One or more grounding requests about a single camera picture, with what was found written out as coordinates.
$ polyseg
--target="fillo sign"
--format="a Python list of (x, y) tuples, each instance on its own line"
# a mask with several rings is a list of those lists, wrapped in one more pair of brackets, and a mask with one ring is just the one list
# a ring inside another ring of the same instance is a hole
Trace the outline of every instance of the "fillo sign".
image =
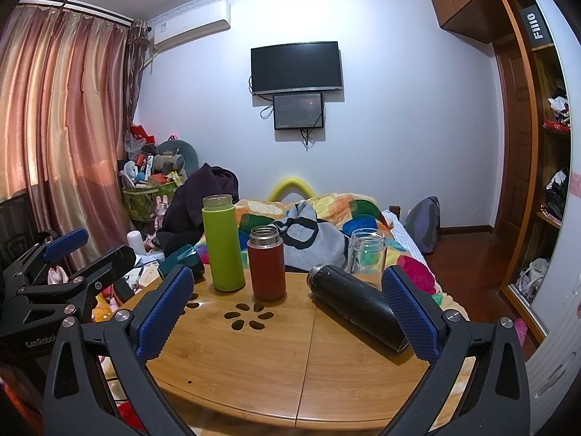
[(541, 15), (537, 5), (534, 4), (528, 8), (521, 9), (519, 12), (521, 13), (522, 21), (527, 28), (527, 34), (529, 35), (529, 40), (533, 48), (546, 46), (553, 42), (551, 34), (547, 29), (547, 25), (544, 22), (543, 15)]

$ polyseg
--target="black chair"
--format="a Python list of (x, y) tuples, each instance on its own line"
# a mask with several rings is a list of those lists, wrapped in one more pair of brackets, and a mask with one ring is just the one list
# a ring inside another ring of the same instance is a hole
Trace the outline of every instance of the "black chair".
[(54, 231), (39, 231), (28, 194), (0, 203), (0, 267), (6, 269), (36, 243), (56, 239)]

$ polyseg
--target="flower-shaped cutout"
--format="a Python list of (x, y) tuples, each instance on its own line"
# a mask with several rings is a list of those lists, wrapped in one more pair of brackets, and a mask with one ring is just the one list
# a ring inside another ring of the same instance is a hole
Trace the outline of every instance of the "flower-shaped cutout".
[[(238, 303), (236, 305), (236, 308), (242, 311), (251, 311), (251, 307), (246, 303)], [(264, 323), (262, 323), (262, 321), (269, 320), (274, 316), (274, 313), (272, 313), (272, 311), (266, 311), (265, 313), (261, 313), (261, 311), (263, 310), (264, 305), (262, 303), (255, 303), (254, 306), (252, 307), (252, 313), (260, 313), (257, 315), (257, 318), (261, 320), (260, 322), (256, 320), (248, 321), (248, 326), (250, 326), (252, 329), (258, 331), (263, 330), (265, 328), (265, 325)], [(240, 313), (240, 311), (229, 311), (224, 315), (224, 318), (226, 318), (227, 320), (238, 318), (232, 323), (231, 326), (232, 329), (234, 329), (235, 331), (240, 331), (245, 324), (245, 320), (240, 318), (240, 316), (242, 316), (242, 313)]]
[[(200, 306), (199, 302), (196, 302), (196, 300), (198, 299), (199, 295), (198, 294), (191, 294), (190, 295), (190, 299), (188, 300), (188, 302), (185, 304), (187, 308), (190, 308), (191, 310), (195, 310), (196, 308), (198, 308)], [(182, 310), (181, 314), (185, 314), (185, 308)]]

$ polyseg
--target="curtain rod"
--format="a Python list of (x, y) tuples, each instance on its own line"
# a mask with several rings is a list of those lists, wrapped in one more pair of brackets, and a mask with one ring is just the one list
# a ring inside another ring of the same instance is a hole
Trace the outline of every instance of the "curtain rod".
[(128, 18), (122, 14), (109, 11), (108, 9), (99, 8), (98, 6), (93, 6), (78, 0), (20, 0), (20, 4), (48, 5), (56, 6), (59, 8), (73, 9), (75, 11), (101, 17), (103, 19), (112, 21), (113, 23), (119, 23), (124, 26), (131, 26), (131, 23), (133, 22), (132, 18)]

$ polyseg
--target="dark jacket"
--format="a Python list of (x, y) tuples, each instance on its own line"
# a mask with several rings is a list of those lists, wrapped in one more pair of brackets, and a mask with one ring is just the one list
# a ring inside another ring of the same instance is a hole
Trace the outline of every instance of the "dark jacket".
[(236, 175), (204, 164), (175, 191), (157, 234), (166, 257), (181, 246), (195, 245), (201, 239), (203, 199), (210, 195), (232, 195), (236, 203), (239, 200)]

